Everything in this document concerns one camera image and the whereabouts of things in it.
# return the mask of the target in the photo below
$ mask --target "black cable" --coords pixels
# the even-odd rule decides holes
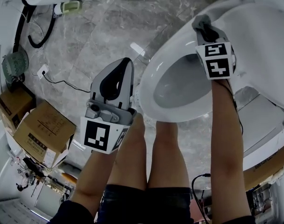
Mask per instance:
[[[239,118],[239,114],[238,114],[238,110],[237,110],[237,104],[236,104],[236,101],[235,101],[235,99],[234,99],[234,95],[233,95],[232,91],[231,91],[228,87],[226,87],[224,84],[222,84],[222,83],[220,83],[220,82],[217,82],[217,83],[218,83],[220,86],[226,88],[226,90],[227,90],[227,91],[229,92],[229,94],[231,95],[232,100],[233,100],[233,105],[234,105],[234,107],[235,107],[235,110],[236,110],[236,113],[237,113],[237,116],[238,116],[239,124],[240,124],[240,126],[241,126],[241,134],[243,135],[243,125],[242,125],[242,123],[241,123],[241,121],[240,121],[240,118]]]
[[[50,82],[50,83],[52,83],[52,84],[58,84],[58,83],[64,82],[66,85],[69,85],[71,88],[73,88],[73,89],[75,89],[75,90],[77,90],[77,91],[82,91],[82,92],[90,93],[90,91],[81,90],[81,89],[77,88],[76,86],[74,86],[74,85],[68,83],[68,82],[65,81],[65,80],[61,80],[61,81],[58,81],[58,82],[54,82],[54,81],[50,81],[49,79],[47,79],[44,74],[43,74],[43,76],[44,76],[44,78],[45,78],[48,82]]]
[[[201,196],[201,200],[203,199],[203,195],[204,195],[204,191],[205,191],[205,190],[203,190],[203,191],[202,191],[202,196]]]
[[[199,207],[199,209],[200,209],[200,212],[201,212],[201,214],[202,214],[202,216],[203,216],[203,218],[204,218],[204,220],[205,220],[205,223],[208,224],[208,221],[207,221],[207,219],[206,219],[206,217],[205,217],[205,213],[203,212],[203,210],[202,210],[202,208],[201,208],[201,206],[200,206],[199,200],[198,200],[198,198],[197,198],[197,196],[196,196],[196,193],[195,193],[195,191],[194,191],[194,181],[196,181],[196,179],[197,179],[198,177],[211,177],[211,175],[210,175],[210,174],[202,174],[202,175],[196,176],[196,177],[193,179],[193,181],[192,181],[192,191],[193,191],[194,199],[196,200],[196,203],[197,203],[197,205],[198,205],[198,207]]]

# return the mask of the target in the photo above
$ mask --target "white toilet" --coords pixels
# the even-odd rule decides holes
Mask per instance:
[[[284,145],[278,136],[284,130],[284,0],[220,0],[200,14],[225,32],[235,51],[233,92],[251,86],[261,94],[239,111],[245,158],[250,160],[245,166],[250,168]],[[211,82],[196,55],[193,21],[161,47],[142,76],[140,105],[153,119],[182,122],[212,111]],[[273,138],[280,145],[252,161],[250,154]]]

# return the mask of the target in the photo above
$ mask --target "shorts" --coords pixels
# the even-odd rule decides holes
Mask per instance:
[[[190,188],[135,188],[107,185],[97,223],[194,223]]]

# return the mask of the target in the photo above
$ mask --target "cardboard box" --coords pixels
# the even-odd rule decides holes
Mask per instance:
[[[47,101],[43,101],[19,125],[17,143],[36,161],[54,167],[68,153],[76,126]]]
[[[245,189],[250,190],[254,188],[279,171],[283,166],[284,146],[266,160],[243,172]]]
[[[36,107],[35,95],[24,85],[0,95],[0,116],[5,129],[13,135],[26,112]]]

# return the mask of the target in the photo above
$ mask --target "thigh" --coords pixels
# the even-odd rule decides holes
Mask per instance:
[[[149,188],[189,188],[187,167],[177,142],[175,123],[156,123]]]
[[[143,116],[137,114],[118,150],[108,184],[145,190],[146,143]]]
[[[194,223],[190,217],[190,188],[152,188],[146,190],[145,223]]]
[[[144,223],[144,208],[145,191],[120,185],[107,185],[97,223]]]

